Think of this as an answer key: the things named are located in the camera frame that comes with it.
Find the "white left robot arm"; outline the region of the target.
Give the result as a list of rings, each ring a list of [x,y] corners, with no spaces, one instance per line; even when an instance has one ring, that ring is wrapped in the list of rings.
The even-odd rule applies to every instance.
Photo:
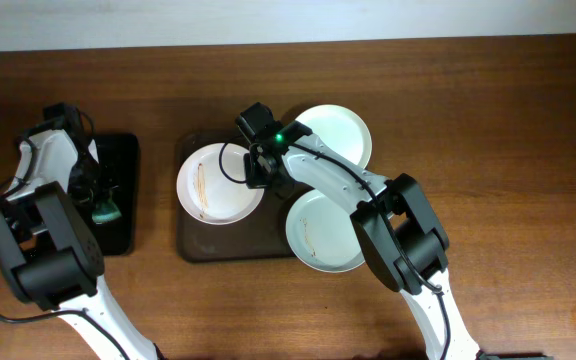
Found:
[[[114,299],[104,258],[134,241],[139,143],[93,135],[57,117],[19,137],[20,162],[0,195],[0,271],[15,297],[59,318],[101,359],[159,359]]]

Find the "pale blue plate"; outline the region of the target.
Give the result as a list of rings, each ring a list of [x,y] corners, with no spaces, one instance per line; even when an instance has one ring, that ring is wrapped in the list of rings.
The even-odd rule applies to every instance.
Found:
[[[294,255],[314,270],[342,273],[365,263],[349,215],[317,190],[291,206],[285,235]]]

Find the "green and yellow sponge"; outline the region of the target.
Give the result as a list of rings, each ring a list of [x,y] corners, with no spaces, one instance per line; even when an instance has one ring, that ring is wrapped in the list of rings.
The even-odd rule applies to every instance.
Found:
[[[95,205],[91,213],[92,221],[97,225],[108,224],[122,217],[119,207],[111,198],[107,198]]]

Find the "pink plate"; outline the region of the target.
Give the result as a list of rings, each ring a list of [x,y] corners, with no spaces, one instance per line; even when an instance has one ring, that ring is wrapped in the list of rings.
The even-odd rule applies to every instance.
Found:
[[[194,219],[210,225],[228,225],[251,214],[261,203],[263,189],[249,189],[230,181],[244,178],[244,147],[213,143],[192,152],[182,162],[176,179],[176,192],[182,208]]]

